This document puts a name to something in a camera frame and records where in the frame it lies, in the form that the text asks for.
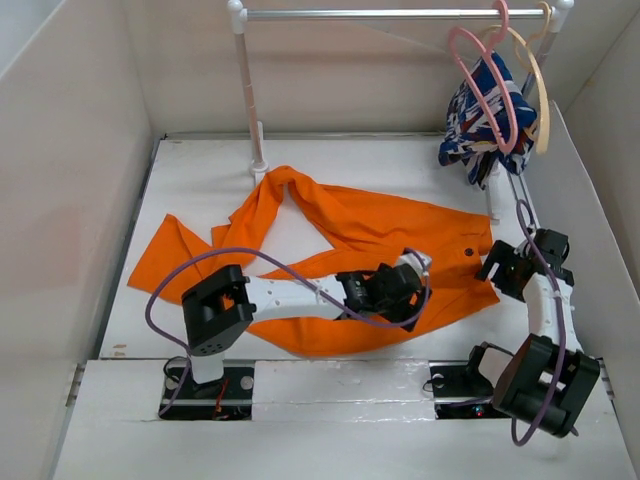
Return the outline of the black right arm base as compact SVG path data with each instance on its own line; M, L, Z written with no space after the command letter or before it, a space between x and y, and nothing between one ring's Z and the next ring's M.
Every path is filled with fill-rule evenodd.
M490 403L491 383L467 361L430 361L423 391L434 401L437 420L505 419Z

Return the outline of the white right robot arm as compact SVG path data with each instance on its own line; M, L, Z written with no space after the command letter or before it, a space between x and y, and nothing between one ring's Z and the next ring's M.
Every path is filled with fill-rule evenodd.
M462 369L471 392L492 388L494 409L558 438L574 431L600 376L573 328L568 252L568 237L549 229L518 247L495 241L475 278L526 304L529 335L513 355L488 342L475 346Z

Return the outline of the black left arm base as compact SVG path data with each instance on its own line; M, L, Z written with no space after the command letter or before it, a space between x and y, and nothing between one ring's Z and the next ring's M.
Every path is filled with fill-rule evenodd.
M158 417L167 421L251 420L255 365L254 361L225 362L223 377L206 385L197 384L189 372L179 387L185 358L170 358L163 365Z

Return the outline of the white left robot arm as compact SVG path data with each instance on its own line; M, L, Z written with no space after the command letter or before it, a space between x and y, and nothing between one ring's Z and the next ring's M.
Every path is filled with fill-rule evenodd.
M314 317L358 320L409 332L431 295L432 259L407 249L394 265L310 280L268 280L226 266L183 293L191 370L188 384L201 396L222 387L224 355L253 324Z

